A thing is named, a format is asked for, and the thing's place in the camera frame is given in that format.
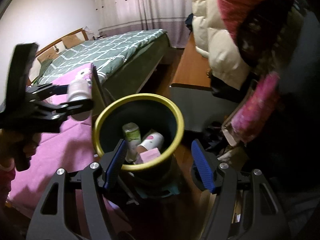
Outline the beige paper cup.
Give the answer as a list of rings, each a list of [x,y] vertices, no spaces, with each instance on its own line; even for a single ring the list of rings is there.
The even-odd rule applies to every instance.
[[[158,132],[150,133],[136,148],[137,153],[140,154],[145,151],[157,148],[161,149],[163,145],[164,137]]]

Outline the brown pillow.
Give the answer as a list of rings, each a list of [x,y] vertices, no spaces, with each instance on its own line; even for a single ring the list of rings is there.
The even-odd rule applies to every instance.
[[[71,49],[74,46],[82,44],[84,41],[77,37],[76,34],[67,35],[61,38],[66,49]]]
[[[41,55],[39,55],[37,57],[37,60],[39,61],[39,63],[42,63],[43,61],[46,61],[46,60],[54,60],[57,57],[59,57],[59,54],[52,47],[52,48],[48,49],[47,51],[43,52]]]

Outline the yellow rimmed trash bin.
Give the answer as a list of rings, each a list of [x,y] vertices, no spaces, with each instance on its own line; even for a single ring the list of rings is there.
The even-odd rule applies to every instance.
[[[96,153],[102,157],[112,151],[124,138],[123,126],[133,122],[140,134],[151,130],[163,135],[161,155],[146,163],[123,165],[126,172],[144,172],[171,162],[184,133],[184,119],[180,109],[168,98],[157,94],[142,93],[125,96],[107,106],[95,121],[92,142]]]

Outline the pink white curtain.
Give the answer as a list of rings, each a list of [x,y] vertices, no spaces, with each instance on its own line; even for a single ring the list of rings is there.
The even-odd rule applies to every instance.
[[[101,35],[164,29],[172,47],[187,44],[190,31],[185,20],[191,14],[191,0],[95,0],[95,7]]]

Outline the bed with green quilt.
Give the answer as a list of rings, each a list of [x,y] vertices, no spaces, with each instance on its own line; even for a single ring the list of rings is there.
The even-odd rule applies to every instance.
[[[43,61],[33,83],[50,83],[83,64],[92,63],[103,90],[119,99],[141,91],[169,47],[169,38],[163,29],[131,31],[84,41],[62,51],[54,60]]]

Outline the wooden headboard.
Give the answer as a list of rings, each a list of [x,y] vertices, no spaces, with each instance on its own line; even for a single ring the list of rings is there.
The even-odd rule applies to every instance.
[[[76,29],[75,31],[68,33],[67,35],[63,36],[71,36],[71,35],[76,35],[80,40],[82,41],[88,41],[88,35],[86,31],[83,28]],[[29,81],[27,82],[27,85],[31,85],[33,81],[39,76],[40,73],[40,68],[41,68],[41,63],[38,60],[38,57],[41,56],[43,53],[46,51],[50,50],[53,48],[57,54],[60,54],[62,51],[66,50],[66,46],[63,44],[62,38],[58,38],[54,42],[50,43],[49,45],[45,46],[41,50],[39,50],[36,53],[35,60],[33,62],[33,66],[31,70],[29,71]]]

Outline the cream puffer jacket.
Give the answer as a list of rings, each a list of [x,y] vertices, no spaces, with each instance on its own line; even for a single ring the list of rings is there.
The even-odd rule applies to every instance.
[[[218,0],[192,0],[193,35],[198,53],[208,59],[212,76],[239,90],[249,73],[226,29]]]

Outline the pink floral garment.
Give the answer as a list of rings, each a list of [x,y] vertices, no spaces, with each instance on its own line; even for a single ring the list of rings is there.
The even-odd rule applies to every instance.
[[[222,124],[227,142],[236,146],[239,142],[252,141],[263,129],[279,99],[277,72],[261,78],[254,91],[250,90],[244,100]]]

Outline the brown pillow left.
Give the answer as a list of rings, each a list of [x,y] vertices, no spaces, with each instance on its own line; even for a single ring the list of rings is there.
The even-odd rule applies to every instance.
[[[39,63],[42,63],[43,61],[46,61],[46,60],[54,60],[57,57],[59,57],[59,54],[52,47],[52,48],[48,49],[47,51],[43,52],[41,55],[39,55],[37,57],[37,60],[39,61]]]

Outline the pink strawberry milk carton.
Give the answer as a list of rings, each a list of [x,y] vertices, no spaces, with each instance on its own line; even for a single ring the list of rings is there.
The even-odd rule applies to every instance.
[[[135,165],[148,163],[161,155],[158,148],[153,148],[151,150],[144,151],[137,155]]]

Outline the clear green lidded jar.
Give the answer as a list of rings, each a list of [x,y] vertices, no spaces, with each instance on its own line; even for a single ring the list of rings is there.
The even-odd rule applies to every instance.
[[[141,136],[139,127],[130,122],[123,126],[123,133],[127,142],[127,155],[125,160],[128,163],[132,163],[137,159],[137,147],[141,143]]]

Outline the pile of clothes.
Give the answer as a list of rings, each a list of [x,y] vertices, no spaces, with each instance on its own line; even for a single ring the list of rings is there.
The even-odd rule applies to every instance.
[[[186,18],[185,20],[185,25],[187,27],[187,29],[192,32],[193,31],[193,25],[192,25],[192,22],[193,22],[193,13],[189,14],[188,17]]]

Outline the wooden low cabinet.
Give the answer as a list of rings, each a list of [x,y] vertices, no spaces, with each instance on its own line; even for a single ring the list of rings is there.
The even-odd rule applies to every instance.
[[[171,87],[210,91],[210,78],[207,76],[208,69],[208,59],[196,51],[194,35],[190,33]]]

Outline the white pill bottle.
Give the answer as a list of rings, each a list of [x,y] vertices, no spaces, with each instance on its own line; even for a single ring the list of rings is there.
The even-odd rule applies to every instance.
[[[67,101],[78,101],[84,99],[91,99],[91,86],[85,79],[73,80],[67,88]],[[90,116],[90,111],[72,115],[76,121],[84,121]]]

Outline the brown pillow right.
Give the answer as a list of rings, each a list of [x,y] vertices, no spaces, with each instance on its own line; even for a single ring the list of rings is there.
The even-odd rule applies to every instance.
[[[82,44],[84,41],[77,37],[76,34],[67,35],[61,38],[66,49],[71,49],[74,46]]]

